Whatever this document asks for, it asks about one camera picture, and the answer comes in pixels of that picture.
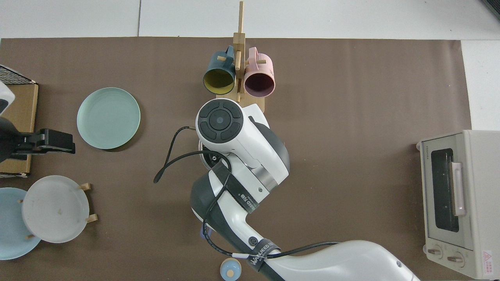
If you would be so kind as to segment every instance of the mug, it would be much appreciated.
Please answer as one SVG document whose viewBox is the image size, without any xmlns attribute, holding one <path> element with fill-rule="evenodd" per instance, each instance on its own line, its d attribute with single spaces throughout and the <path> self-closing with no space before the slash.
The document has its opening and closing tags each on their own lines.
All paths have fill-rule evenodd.
<svg viewBox="0 0 500 281">
<path fill-rule="evenodd" d="M 210 58 L 208 68 L 203 76 L 203 85 L 216 95 L 224 95 L 235 87 L 235 50 L 233 46 L 226 51 L 216 51 Z"/>
<path fill-rule="evenodd" d="M 248 65 L 245 68 L 243 84 L 245 91 L 256 98 L 267 97 L 275 90 L 273 61 L 268 55 L 258 53 L 256 47 L 248 50 Z"/>
</svg>

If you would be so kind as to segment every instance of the white wall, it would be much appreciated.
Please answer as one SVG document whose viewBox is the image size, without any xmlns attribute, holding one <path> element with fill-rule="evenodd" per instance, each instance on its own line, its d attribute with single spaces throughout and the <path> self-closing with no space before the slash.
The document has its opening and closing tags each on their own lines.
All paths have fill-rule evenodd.
<svg viewBox="0 0 500 281">
<path fill-rule="evenodd" d="M 139 0 L 0 0 L 0 38 L 137 36 Z"/>
<path fill-rule="evenodd" d="M 462 53 L 472 128 L 500 130 L 500 40 L 462 41 Z"/>
<path fill-rule="evenodd" d="M 246 0 L 248 38 L 500 39 L 479 0 Z M 238 0 L 142 0 L 140 36 L 232 37 Z"/>
<path fill-rule="evenodd" d="M 1 0 L 0 38 L 231 37 L 238 0 Z M 479 0 L 246 0 L 248 38 L 500 40 Z"/>
</svg>

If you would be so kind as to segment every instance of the toaster oven window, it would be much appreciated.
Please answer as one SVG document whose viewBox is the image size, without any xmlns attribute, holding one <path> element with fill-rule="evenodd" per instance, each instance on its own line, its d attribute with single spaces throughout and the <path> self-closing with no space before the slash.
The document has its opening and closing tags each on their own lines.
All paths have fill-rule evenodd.
<svg viewBox="0 0 500 281">
<path fill-rule="evenodd" d="M 453 215 L 452 183 L 449 165 L 453 162 L 451 148 L 435 150 L 430 154 L 432 164 L 432 185 L 434 191 L 434 215 L 436 227 L 459 231 L 459 218 Z"/>
</svg>

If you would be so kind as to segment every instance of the toaster oven handle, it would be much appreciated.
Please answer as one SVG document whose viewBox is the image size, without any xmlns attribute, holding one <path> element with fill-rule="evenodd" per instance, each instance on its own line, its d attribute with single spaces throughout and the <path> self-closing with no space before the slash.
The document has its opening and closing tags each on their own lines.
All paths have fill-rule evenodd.
<svg viewBox="0 0 500 281">
<path fill-rule="evenodd" d="M 464 181 L 462 178 L 462 163 L 450 162 L 451 171 L 451 206 L 455 216 L 465 216 Z"/>
</svg>

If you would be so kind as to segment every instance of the warning label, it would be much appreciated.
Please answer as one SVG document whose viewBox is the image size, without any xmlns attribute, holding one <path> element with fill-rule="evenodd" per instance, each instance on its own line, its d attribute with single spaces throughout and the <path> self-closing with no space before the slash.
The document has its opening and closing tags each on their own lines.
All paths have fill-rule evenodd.
<svg viewBox="0 0 500 281">
<path fill-rule="evenodd" d="M 490 250 L 482 251 L 482 268 L 485 275 L 493 274 L 493 254 Z"/>
</svg>

